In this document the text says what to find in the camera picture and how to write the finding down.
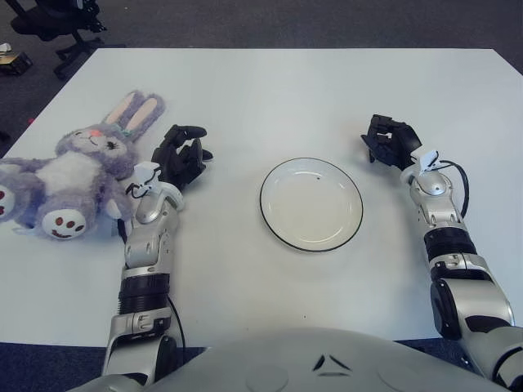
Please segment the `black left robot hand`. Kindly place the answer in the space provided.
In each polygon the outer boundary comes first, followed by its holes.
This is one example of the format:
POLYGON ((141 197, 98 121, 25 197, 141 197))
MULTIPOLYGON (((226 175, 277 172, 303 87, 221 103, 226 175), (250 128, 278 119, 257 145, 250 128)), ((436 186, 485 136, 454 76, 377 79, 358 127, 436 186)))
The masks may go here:
POLYGON ((203 127, 173 125, 151 158, 160 167, 159 180, 182 191, 200 176, 206 168, 205 162, 213 159, 212 153, 201 144, 206 135, 203 127))

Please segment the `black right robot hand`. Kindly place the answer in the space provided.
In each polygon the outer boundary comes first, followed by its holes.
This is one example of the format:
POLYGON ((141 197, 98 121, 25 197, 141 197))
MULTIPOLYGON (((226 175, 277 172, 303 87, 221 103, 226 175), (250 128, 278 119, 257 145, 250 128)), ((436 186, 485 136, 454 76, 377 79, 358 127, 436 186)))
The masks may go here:
POLYGON ((405 122, 374 114, 366 134, 360 136, 369 151, 369 161, 379 161, 403 171, 413 165, 411 153, 422 146, 414 129, 405 122))

